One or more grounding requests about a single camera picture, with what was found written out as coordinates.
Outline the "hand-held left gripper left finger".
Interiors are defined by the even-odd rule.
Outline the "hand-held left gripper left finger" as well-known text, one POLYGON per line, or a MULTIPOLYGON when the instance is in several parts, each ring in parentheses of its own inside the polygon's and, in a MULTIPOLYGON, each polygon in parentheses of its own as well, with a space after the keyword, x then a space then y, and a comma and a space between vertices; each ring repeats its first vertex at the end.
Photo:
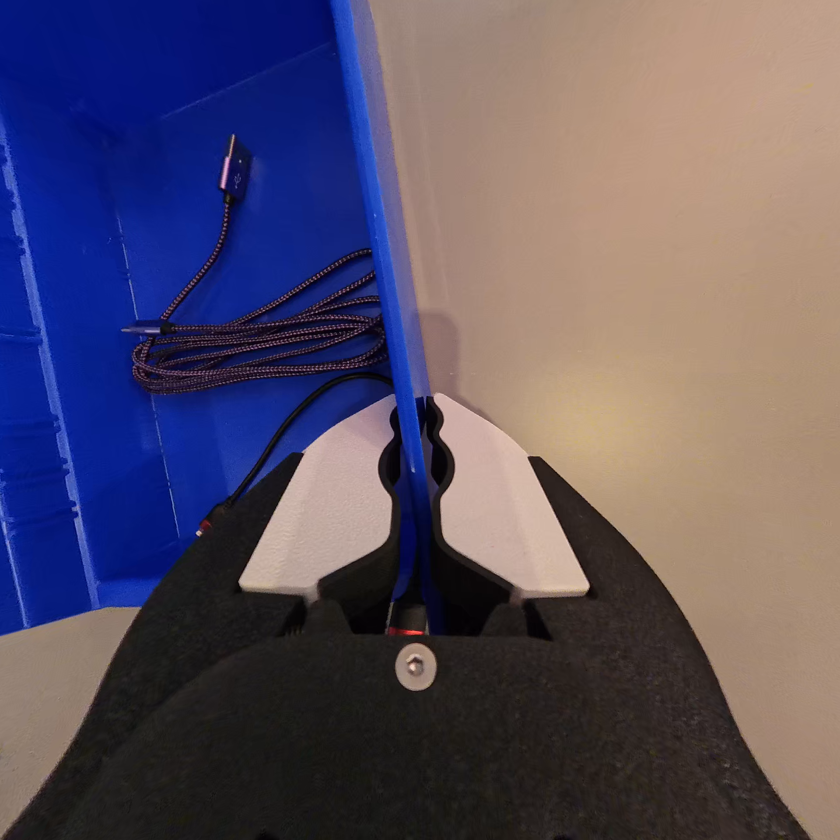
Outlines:
POLYGON ((342 420, 304 451, 238 584, 306 601, 381 601, 400 567, 396 399, 342 420))

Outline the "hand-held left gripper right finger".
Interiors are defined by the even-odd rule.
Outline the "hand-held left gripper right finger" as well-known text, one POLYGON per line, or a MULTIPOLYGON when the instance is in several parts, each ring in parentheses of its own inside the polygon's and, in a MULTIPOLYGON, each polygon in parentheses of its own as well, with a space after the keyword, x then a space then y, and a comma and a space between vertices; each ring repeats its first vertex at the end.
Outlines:
POLYGON ((449 600, 583 596, 590 582, 526 451, 443 393, 427 400, 433 553, 449 600))

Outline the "blue plastic bin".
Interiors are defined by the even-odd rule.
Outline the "blue plastic bin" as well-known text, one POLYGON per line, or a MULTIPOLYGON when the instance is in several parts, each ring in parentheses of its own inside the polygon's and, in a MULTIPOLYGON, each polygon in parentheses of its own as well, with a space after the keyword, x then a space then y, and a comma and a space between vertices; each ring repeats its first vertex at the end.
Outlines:
POLYGON ((2 2, 2 634, 140 606, 269 435, 272 467, 387 394, 409 487, 424 352, 400 266, 364 2, 2 2), (177 327, 337 302, 352 338, 270 375, 147 392, 177 327))

